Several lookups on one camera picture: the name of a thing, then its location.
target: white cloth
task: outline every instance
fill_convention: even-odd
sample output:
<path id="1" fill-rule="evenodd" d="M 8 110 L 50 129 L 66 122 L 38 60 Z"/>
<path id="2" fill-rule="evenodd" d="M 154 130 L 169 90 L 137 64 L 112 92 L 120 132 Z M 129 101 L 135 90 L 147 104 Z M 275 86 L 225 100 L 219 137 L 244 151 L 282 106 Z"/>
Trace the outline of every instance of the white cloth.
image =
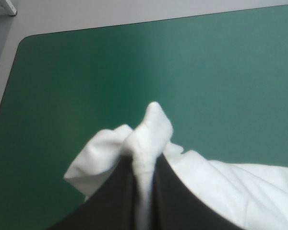
<path id="1" fill-rule="evenodd" d="M 160 105 L 150 103 L 143 122 L 99 131 L 79 153 L 64 178 L 91 196 L 115 168 L 120 154 L 133 156 L 140 200 L 138 230 L 149 221 L 151 182 L 156 158 L 164 153 L 185 186 L 215 212 L 247 230 L 288 230 L 288 168 L 208 161 L 172 144 L 172 126 Z"/>

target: gray floor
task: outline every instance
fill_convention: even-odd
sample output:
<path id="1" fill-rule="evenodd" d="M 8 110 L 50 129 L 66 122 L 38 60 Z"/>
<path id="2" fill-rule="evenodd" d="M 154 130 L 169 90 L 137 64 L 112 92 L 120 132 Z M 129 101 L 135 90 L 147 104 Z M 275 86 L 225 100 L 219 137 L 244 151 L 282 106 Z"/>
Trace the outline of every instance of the gray floor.
<path id="1" fill-rule="evenodd" d="M 288 4 L 288 0 L 11 0 L 0 16 L 0 102 L 19 42 L 29 36 Z"/>

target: white fabric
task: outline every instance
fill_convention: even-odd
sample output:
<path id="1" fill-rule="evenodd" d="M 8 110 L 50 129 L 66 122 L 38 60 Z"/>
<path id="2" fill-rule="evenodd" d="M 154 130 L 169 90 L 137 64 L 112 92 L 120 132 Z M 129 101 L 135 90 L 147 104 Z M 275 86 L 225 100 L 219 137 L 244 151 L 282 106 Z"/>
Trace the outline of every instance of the white fabric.
<path id="1" fill-rule="evenodd" d="M 247 230 L 288 230 L 288 168 L 208 161 L 172 144 L 172 126 L 160 105 L 149 104 L 143 122 L 98 132 L 80 152 L 64 178 L 91 196 L 115 168 L 120 154 L 133 156 L 140 200 L 138 230 L 147 229 L 156 158 L 164 153 L 185 186 L 211 209 Z"/>

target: green table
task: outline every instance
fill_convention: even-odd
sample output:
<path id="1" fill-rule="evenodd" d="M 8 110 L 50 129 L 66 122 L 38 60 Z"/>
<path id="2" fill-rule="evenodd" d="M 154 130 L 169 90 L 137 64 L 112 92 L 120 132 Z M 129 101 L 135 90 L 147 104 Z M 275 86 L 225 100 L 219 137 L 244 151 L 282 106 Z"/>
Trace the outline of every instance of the green table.
<path id="1" fill-rule="evenodd" d="M 0 106 L 0 230 L 80 205 L 62 179 L 71 161 L 150 101 L 186 150 L 288 167 L 288 6 L 25 38 Z"/>

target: crumpled cloth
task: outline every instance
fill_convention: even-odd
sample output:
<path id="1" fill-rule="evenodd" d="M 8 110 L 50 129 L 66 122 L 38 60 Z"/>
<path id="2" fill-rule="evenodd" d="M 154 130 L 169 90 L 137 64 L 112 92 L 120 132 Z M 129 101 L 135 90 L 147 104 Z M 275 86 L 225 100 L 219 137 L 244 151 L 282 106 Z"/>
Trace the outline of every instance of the crumpled cloth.
<path id="1" fill-rule="evenodd" d="M 194 150 L 183 153 L 170 142 L 172 133 L 161 106 L 152 102 L 135 130 L 122 125 L 96 133 L 64 179 L 88 198 L 111 175 L 120 155 L 132 156 L 139 191 L 136 228 L 146 230 L 155 162 L 163 153 L 183 184 L 222 217 L 247 230 L 288 230 L 288 168 L 208 161 Z"/>

